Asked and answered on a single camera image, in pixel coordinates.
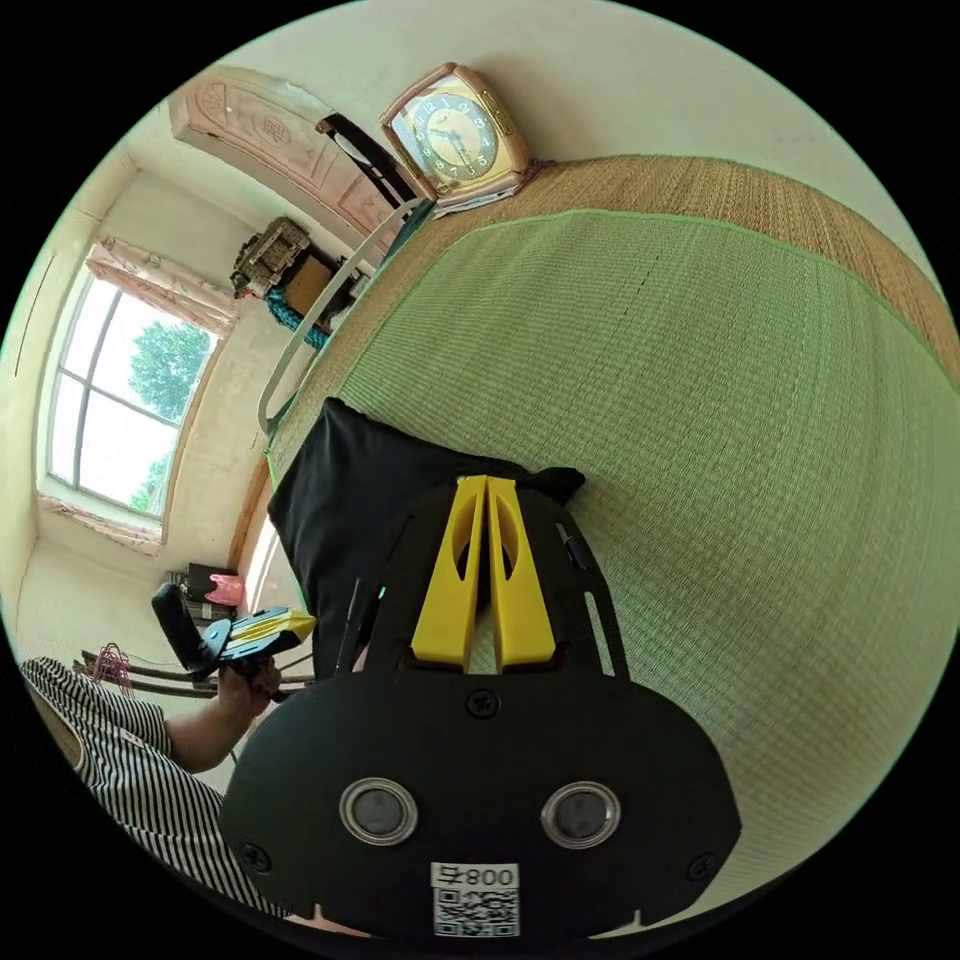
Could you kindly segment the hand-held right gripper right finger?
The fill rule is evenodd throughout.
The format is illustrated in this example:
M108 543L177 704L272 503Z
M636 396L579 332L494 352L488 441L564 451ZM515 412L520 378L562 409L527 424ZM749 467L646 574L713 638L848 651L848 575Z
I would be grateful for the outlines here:
M514 481L486 478L490 601L499 669L546 666L556 643Z

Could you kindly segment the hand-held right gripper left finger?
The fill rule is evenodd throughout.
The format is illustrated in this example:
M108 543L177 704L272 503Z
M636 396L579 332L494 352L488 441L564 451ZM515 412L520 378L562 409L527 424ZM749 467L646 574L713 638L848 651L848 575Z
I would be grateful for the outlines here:
M488 477L458 480L411 650L427 665L466 665L476 618Z

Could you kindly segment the person's left hand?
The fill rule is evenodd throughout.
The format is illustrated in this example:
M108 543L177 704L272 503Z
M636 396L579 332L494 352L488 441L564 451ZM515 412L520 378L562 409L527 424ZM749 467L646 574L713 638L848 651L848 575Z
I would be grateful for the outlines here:
M281 674L273 657L220 668L217 713L239 734L246 733L279 691Z

